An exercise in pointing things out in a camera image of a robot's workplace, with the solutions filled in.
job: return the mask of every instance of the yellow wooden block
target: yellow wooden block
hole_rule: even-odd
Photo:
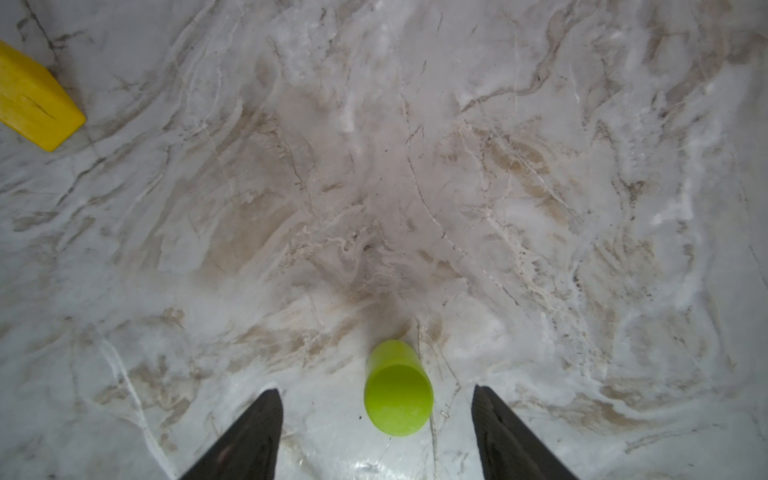
[[[85,115],[48,70],[0,40],[0,120],[53,151],[85,123]]]

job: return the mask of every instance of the yellow block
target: yellow block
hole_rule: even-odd
[[[0,40],[0,120],[53,151],[85,123],[85,115],[48,70]]]

